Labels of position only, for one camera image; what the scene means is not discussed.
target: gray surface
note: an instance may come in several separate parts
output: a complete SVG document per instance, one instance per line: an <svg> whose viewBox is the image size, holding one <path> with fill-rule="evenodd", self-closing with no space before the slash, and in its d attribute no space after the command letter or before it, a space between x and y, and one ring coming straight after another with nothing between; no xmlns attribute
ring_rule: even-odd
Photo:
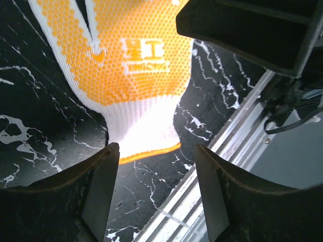
<svg viewBox="0 0 323 242"><path fill-rule="evenodd" d="M297 121L292 114L286 123ZM323 183L323 122L277 134L251 173L293 188Z"/></svg>

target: knit glove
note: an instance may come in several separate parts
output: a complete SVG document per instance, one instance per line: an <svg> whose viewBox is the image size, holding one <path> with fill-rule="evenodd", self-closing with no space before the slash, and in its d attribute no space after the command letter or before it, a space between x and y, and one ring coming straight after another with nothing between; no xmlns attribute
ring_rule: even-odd
<svg viewBox="0 0 323 242"><path fill-rule="evenodd" d="M101 113L120 164L180 147L175 108L191 71L192 39L175 17L187 0L28 0L69 85Z"/></svg>

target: marble countertop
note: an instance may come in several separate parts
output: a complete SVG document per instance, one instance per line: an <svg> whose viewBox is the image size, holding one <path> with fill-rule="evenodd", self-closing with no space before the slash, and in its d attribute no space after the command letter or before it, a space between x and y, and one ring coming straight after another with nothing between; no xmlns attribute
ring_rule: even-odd
<svg viewBox="0 0 323 242"><path fill-rule="evenodd" d="M0 187L9 188L90 157L106 145L108 131L68 86L28 2L2 5ZM192 55L190 84L174 115L182 147L119 166L107 241L131 241L140 232L192 167L194 145L210 143L265 72L199 40Z"/></svg>

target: black cable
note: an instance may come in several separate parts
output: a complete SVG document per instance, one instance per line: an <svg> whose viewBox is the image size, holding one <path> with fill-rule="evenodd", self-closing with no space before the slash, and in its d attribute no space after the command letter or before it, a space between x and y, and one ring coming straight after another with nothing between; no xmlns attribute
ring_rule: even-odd
<svg viewBox="0 0 323 242"><path fill-rule="evenodd" d="M306 123L307 121L309 121L312 117L314 117L315 115L319 114L320 112L323 111L323 106L317 108L316 110L314 110L313 112L311 112L309 115L307 115L306 117L304 117L303 119L293 123L293 124L290 124L290 125L286 125L284 127L280 127L280 128L277 128L277 129L273 129L273 130L267 130L267 126L272 123L272 122L275 122L273 119L269 118L266 120L266 122L264 123L264 130L265 132L268 134L268 135L273 135L273 134L277 134L277 133L281 133L281 132L284 132L284 131L287 131L287 130L291 130L293 128L296 128L304 123Z"/></svg>

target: work glove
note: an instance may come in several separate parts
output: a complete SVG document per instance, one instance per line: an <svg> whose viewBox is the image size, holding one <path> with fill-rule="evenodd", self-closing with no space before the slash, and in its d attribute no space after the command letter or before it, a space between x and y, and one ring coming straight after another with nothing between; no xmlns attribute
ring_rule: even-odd
<svg viewBox="0 0 323 242"><path fill-rule="evenodd" d="M76 96L106 121L120 164L180 147L174 112L191 71L192 39L175 17L187 0L28 0Z"/></svg>

